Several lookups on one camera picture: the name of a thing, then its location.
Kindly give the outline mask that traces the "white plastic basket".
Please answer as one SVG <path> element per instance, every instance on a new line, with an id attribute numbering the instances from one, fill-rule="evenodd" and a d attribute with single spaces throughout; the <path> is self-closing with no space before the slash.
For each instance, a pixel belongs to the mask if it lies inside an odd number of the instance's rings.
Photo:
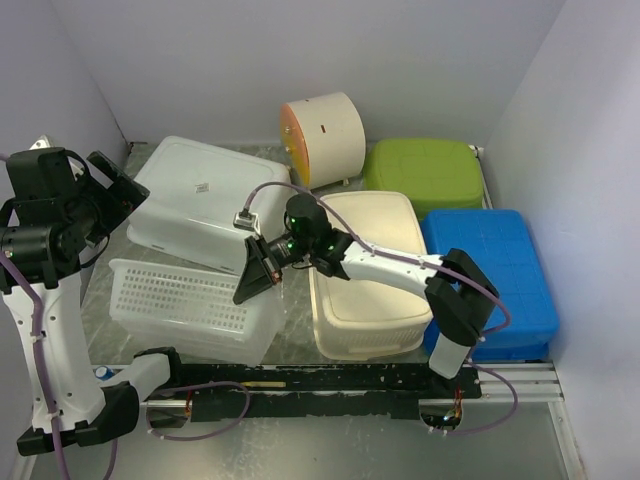
<path id="1" fill-rule="evenodd" d="M 135 181 L 150 195 L 129 217 L 131 242 L 238 276 L 249 233 L 233 226 L 234 216 L 258 185 L 288 183 L 290 172 L 281 163 L 169 136 Z"/>

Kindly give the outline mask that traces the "cream perforated laundry basket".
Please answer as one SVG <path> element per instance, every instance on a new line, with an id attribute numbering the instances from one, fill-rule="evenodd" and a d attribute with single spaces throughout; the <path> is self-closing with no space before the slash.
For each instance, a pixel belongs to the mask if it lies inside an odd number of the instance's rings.
<path id="1" fill-rule="evenodd" d="M 354 191 L 322 199 L 366 241 L 425 254 L 409 199 L 398 192 Z M 426 301 L 371 281 L 344 281 L 309 273 L 315 342 L 332 360 L 366 361 L 412 351 L 433 315 Z"/>

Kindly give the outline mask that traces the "white perforated basket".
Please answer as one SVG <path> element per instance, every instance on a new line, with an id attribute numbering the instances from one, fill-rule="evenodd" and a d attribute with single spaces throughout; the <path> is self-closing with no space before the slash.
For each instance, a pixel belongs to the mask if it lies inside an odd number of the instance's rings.
<path id="1" fill-rule="evenodd" d="M 256 366 L 284 327 L 281 288 L 237 305 L 236 276 L 130 259 L 109 267 L 109 315 L 147 348 Z"/>

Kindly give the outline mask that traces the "green plastic tub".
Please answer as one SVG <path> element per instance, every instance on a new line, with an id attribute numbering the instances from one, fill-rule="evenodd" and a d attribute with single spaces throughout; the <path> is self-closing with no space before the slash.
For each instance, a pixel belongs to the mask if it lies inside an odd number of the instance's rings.
<path id="1" fill-rule="evenodd" d="M 366 156 L 363 182 L 368 190 L 405 195 L 416 216 L 437 209 L 479 209 L 484 185 L 479 161 L 469 145 L 446 139 L 390 138 Z"/>

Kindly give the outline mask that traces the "blue plastic tub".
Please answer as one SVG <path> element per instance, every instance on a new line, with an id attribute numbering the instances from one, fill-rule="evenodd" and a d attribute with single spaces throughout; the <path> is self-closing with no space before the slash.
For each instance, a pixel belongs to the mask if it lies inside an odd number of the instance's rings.
<path id="1" fill-rule="evenodd" d="M 474 353 L 479 362 L 543 361 L 559 318 L 521 214 L 507 209 L 433 210 L 420 223 L 430 253 L 468 253 L 497 288 L 509 327 L 488 336 Z"/>

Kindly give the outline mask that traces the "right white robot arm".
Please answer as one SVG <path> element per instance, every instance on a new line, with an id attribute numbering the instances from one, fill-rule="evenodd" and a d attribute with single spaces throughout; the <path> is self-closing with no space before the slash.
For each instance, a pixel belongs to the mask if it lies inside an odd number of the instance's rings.
<path id="1" fill-rule="evenodd" d="M 458 372 L 484 334 L 499 293 L 463 250 L 419 255 L 367 242 L 340 215 L 310 193 L 298 193 L 284 207 L 285 232 L 268 241 L 248 208 L 233 224 L 248 232 L 246 260 L 233 301 L 240 305 L 281 282 L 285 267 L 307 260 L 319 274 L 345 281 L 371 281 L 425 301 L 439 329 L 424 374 L 426 390 L 443 398 L 459 384 Z"/>

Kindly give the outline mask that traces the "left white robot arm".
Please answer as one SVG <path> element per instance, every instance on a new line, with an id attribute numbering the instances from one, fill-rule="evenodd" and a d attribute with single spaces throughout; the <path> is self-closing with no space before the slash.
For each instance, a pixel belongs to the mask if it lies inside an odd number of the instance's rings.
<path id="1" fill-rule="evenodd" d="M 32 389 L 31 426 L 21 456 L 92 446 L 135 429 L 154 392 L 181 395 L 187 375 L 172 347 L 145 350 L 101 382 L 81 318 L 80 255 L 107 243 L 149 191 L 101 152 L 87 158 L 63 147 L 10 155 L 14 195 L 1 209 L 1 299 L 19 332 Z"/>

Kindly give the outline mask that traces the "beige cylindrical device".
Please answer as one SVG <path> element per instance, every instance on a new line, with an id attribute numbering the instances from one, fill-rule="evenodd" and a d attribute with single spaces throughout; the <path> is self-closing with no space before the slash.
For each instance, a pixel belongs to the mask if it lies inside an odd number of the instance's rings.
<path id="1" fill-rule="evenodd" d="M 281 142 L 304 186 L 314 189 L 347 182 L 361 173 L 364 127 L 345 93 L 284 103 L 279 122 Z"/>

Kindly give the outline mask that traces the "small blue capacitor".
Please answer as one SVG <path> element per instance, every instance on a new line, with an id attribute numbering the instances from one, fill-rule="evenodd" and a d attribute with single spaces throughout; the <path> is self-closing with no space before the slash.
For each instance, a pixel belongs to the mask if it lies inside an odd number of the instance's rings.
<path id="1" fill-rule="evenodd" d="M 105 365 L 96 367 L 94 370 L 94 374 L 95 377 L 100 381 L 109 380 L 115 375 L 114 371 Z"/>

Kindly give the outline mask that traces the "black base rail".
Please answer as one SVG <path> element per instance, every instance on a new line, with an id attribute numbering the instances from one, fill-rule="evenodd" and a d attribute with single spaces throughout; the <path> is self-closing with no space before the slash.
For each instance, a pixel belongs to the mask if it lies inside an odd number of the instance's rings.
<path id="1" fill-rule="evenodd" d="M 246 381 L 284 381 L 285 388 L 249 389 Z M 470 368 L 452 380 L 425 363 L 261 365 L 185 364 L 181 385 L 195 392 L 152 394 L 150 407 L 191 410 L 194 422 L 247 418 L 386 416 L 420 417 L 419 405 L 450 406 L 455 395 L 481 397 L 478 374 Z"/>

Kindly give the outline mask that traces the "aluminium frame rail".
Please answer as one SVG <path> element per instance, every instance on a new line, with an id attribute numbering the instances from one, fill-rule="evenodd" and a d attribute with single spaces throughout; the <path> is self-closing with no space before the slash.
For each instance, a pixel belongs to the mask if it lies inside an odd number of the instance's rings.
<path id="1" fill-rule="evenodd" d="M 581 463 L 574 436 L 570 427 L 563 422 L 566 414 L 563 407 L 564 395 L 552 364 L 536 362 L 499 363 L 476 366 L 465 365 L 462 369 L 465 367 L 476 371 L 478 374 L 481 397 L 475 400 L 463 399 L 462 395 L 457 393 L 453 404 L 450 406 L 438 406 L 433 401 L 421 403 L 419 405 L 420 417 L 418 419 L 423 421 L 428 429 L 443 437 L 467 437 L 471 434 L 481 433 L 482 430 L 479 427 L 454 427 L 451 423 L 445 421 L 443 415 L 437 411 L 439 408 L 448 409 L 456 404 L 466 406 L 477 402 L 506 403 L 509 406 L 508 412 L 495 422 L 497 425 L 503 425 L 514 417 L 517 409 L 522 405 L 526 403 L 542 403 L 548 407 L 553 417 L 554 433 L 567 476 L 571 479 L 585 478 L 585 469 Z M 195 390 L 194 386 L 183 387 L 181 383 L 178 386 L 171 385 L 161 389 L 161 391 L 169 393 L 184 391 L 189 394 L 194 393 Z"/>

